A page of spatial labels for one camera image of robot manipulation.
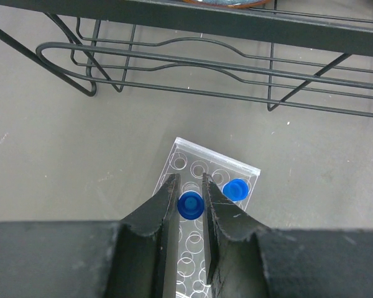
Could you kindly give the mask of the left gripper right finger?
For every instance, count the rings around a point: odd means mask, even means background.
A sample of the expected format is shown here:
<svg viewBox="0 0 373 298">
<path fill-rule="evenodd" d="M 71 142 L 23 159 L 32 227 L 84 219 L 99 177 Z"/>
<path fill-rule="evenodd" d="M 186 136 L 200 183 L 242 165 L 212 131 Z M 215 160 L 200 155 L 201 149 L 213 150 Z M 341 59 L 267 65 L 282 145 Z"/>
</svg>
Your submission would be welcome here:
<svg viewBox="0 0 373 298">
<path fill-rule="evenodd" d="M 267 226 L 252 218 L 203 174 L 206 283 L 213 297 L 268 297 L 257 233 Z"/>
</svg>

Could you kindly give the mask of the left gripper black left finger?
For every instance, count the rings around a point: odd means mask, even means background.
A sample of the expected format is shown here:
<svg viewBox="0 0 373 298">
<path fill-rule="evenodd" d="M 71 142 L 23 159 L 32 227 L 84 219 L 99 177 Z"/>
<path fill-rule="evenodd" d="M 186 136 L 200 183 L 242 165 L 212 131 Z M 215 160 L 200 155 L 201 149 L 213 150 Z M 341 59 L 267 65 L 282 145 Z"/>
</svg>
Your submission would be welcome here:
<svg viewBox="0 0 373 298">
<path fill-rule="evenodd" d="M 180 175 L 121 220 L 106 297 L 175 297 Z"/>
</svg>

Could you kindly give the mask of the blue capped test tube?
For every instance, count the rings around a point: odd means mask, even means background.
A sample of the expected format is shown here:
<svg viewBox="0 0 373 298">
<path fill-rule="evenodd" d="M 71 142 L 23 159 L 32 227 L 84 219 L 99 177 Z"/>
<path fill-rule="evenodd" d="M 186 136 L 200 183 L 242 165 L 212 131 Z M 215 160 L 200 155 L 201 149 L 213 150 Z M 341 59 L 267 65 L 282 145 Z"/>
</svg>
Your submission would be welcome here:
<svg viewBox="0 0 373 298">
<path fill-rule="evenodd" d="M 187 191 L 180 196 L 177 208 L 184 219 L 195 220 L 203 214 L 205 203 L 198 192 Z"/>
<path fill-rule="evenodd" d="M 244 200 L 249 193 L 249 186 L 242 179 L 233 179 L 223 186 L 222 193 L 231 201 Z"/>
</svg>

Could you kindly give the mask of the clear tube rack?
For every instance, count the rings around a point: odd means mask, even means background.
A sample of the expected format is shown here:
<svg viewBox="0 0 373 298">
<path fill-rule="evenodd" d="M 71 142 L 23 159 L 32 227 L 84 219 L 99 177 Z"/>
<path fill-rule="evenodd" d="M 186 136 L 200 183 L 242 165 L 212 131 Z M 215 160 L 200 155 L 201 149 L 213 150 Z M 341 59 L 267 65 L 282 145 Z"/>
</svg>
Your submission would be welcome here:
<svg viewBox="0 0 373 298">
<path fill-rule="evenodd" d="M 246 210 L 260 169 L 177 137 L 154 192 L 161 188 L 171 174 L 179 174 L 182 194 L 202 194 L 203 173 L 210 174 L 220 189 L 234 179 L 243 180 L 248 192 L 243 200 L 235 204 Z M 206 284 L 202 217 L 193 220 L 180 217 L 176 296 L 211 297 L 210 286 Z"/>
</svg>

